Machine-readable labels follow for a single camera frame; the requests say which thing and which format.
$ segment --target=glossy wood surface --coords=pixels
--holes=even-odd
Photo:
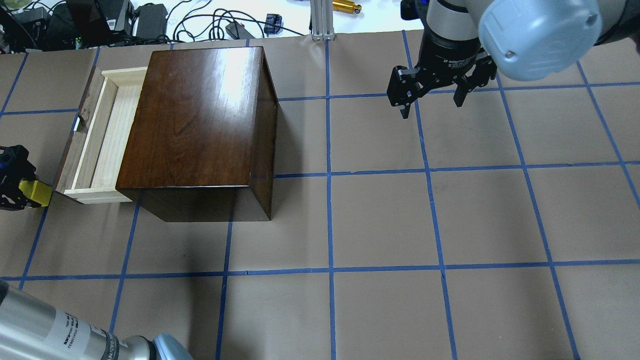
[[[268,220],[276,104],[261,47],[154,52],[116,189],[165,221]]]

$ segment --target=blue cap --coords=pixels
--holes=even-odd
[[[178,340],[166,332],[156,336],[154,344],[162,360],[193,360]]]
[[[602,31],[597,0],[495,0],[480,18],[480,43],[509,78],[542,79],[574,64]]]

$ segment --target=brown wooden box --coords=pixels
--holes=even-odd
[[[156,51],[147,68],[95,72],[85,102],[97,105],[58,191],[139,201],[168,222],[271,218],[277,97],[261,47]]]

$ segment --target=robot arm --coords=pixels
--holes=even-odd
[[[411,103],[433,89],[456,84],[460,107],[497,69],[542,79],[594,44],[637,36],[640,0],[403,0],[401,16],[424,25],[417,64],[394,67],[387,88],[406,119]]]

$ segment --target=gold cylinder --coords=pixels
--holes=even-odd
[[[356,3],[349,0],[333,0],[333,9],[338,12],[360,13],[362,5],[356,5]]]

